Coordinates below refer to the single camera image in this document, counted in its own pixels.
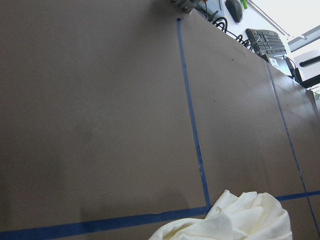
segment black device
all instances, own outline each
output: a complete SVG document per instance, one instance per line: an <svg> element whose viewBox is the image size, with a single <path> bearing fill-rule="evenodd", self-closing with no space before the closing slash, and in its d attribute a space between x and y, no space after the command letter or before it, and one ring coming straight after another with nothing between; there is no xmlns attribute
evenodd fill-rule
<svg viewBox="0 0 320 240"><path fill-rule="evenodd" d="M247 28L245 33L249 38L253 50L259 54L260 57L264 54L269 56L287 54L285 46L275 31Z"/></svg>
<svg viewBox="0 0 320 240"><path fill-rule="evenodd" d="M291 69L291 63L289 62L289 65L287 64L287 61L283 59L282 57L276 57L276 56L270 56L267 54L264 54L260 56L262 59L270 63L273 67L281 71L283 74L287 75L288 77L292 78L294 77L292 69Z"/></svg>
<svg viewBox="0 0 320 240"><path fill-rule="evenodd" d="M226 0L225 6L230 12L233 20L236 23L240 23L244 14L242 11L241 3L238 0Z"/></svg>
<svg viewBox="0 0 320 240"><path fill-rule="evenodd" d="M288 57L283 57L283 58L284 58L284 60L285 60L285 62L286 62L286 65L288 66L288 68L289 68L289 70L290 70L290 73L291 73L291 76L288 76L288 77L290 77L291 79L294 79L298 84L299 84L300 82L302 82L301 75L300 75L300 72L299 72L298 68L296 68L297 71L299 72L299 73L298 73L298 76L297 76L296 69L295 69L294 66L291 64L290 59L289 59Z"/></svg>
<svg viewBox="0 0 320 240"><path fill-rule="evenodd" d="M300 67L307 67L307 66L309 66L309 65L312 65L312 64L315 64L316 62L319 62L320 61L320 55L318 55L318 56L315 56L315 57L313 57L313 58L310 58L310 59L308 59L308 60L306 60L306 61L303 61L303 62L300 62Z"/></svg>

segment green object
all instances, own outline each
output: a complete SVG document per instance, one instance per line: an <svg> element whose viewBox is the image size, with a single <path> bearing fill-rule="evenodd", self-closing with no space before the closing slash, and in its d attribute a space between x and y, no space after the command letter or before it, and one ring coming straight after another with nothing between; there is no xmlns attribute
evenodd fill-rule
<svg viewBox="0 0 320 240"><path fill-rule="evenodd" d="M241 2L242 2L242 5L243 5L244 9L247 9L248 8L247 0L241 0Z"/></svg>

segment black cable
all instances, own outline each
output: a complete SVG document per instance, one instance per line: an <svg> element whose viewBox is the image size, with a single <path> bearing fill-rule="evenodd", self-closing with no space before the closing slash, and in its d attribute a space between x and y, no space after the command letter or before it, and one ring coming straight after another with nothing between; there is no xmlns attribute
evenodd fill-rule
<svg viewBox="0 0 320 240"><path fill-rule="evenodd" d="M295 64L294 61L291 60L291 58L289 58L287 56L283 56L283 59L285 59L285 58L289 59L293 63L295 69L297 68L297 65Z"/></svg>
<svg viewBox="0 0 320 240"><path fill-rule="evenodd" d="M205 5L205 20L208 19L208 6L207 6L207 1L204 0L204 5Z"/></svg>
<svg viewBox="0 0 320 240"><path fill-rule="evenodd" d="M227 29L228 29L228 21L225 17L221 16L221 17L218 17L216 20L214 20L212 22L213 25L215 25L216 27L219 27L221 24L223 25L222 27L222 31L224 31L225 33L227 33Z"/></svg>
<svg viewBox="0 0 320 240"><path fill-rule="evenodd" d="M202 13L203 15L205 15L205 18L207 19L208 18L208 11L206 9L206 13L203 12L203 8L195 8L196 10L198 10L200 13ZM243 41L243 35L240 34L240 35L235 35L233 32L229 31L228 30L228 21L225 17L221 16L221 17L218 17L216 20L214 20L212 22L213 25L215 25L217 28L220 27L222 31L224 31L225 33L229 33L231 35L233 35L235 37L235 40L238 41L239 43L241 43L242 45L244 45L246 48L251 46L250 42L249 42L249 39Z"/></svg>

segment black keyboard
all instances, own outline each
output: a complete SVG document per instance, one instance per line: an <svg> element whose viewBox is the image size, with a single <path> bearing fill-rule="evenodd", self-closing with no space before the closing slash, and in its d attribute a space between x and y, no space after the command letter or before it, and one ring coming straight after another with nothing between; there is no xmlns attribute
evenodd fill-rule
<svg viewBox="0 0 320 240"><path fill-rule="evenodd" d="M260 56L264 54L278 56L287 53L278 33L275 31L248 28L245 30L245 33L253 46L253 50Z"/></svg>

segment cardboard panel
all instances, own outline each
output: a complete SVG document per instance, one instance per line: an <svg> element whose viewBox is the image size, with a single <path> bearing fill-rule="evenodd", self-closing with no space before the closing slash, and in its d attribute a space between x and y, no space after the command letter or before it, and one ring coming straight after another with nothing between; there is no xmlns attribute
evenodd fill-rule
<svg viewBox="0 0 320 240"><path fill-rule="evenodd" d="M311 196L310 203L318 226L320 227L320 195Z"/></svg>
<svg viewBox="0 0 320 240"><path fill-rule="evenodd" d="M320 116L312 91L272 69L283 115L309 192L320 189Z"/></svg>
<svg viewBox="0 0 320 240"><path fill-rule="evenodd" d="M318 109L318 114L320 113L320 98L319 97L314 97L315 98L315 104Z"/></svg>
<svg viewBox="0 0 320 240"><path fill-rule="evenodd" d="M294 240L319 239L306 198L282 201L281 205L289 213Z"/></svg>
<svg viewBox="0 0 320 240"><path fill-rule="evenodd" d="M162 225L168 222L159 222L147 225L140 225L134 227L120 228L110 231L101 231L91 234L83 234L77 236L63 237L60 240L118 240L118 239L131 239L131 240L142 240L149 239L152 234L160 228Z"/></svg>
<svg viewBox="0 0 320 240"><path fill-rule="evenodd" d="M197 15L182 37L211 201L303 192L265 61Z"/></svg>
<svg viewBox="0 0 320 240"><path fill-rule="evenodd" d="M0 9L0 231L205 205L176 8Z"/></svg>

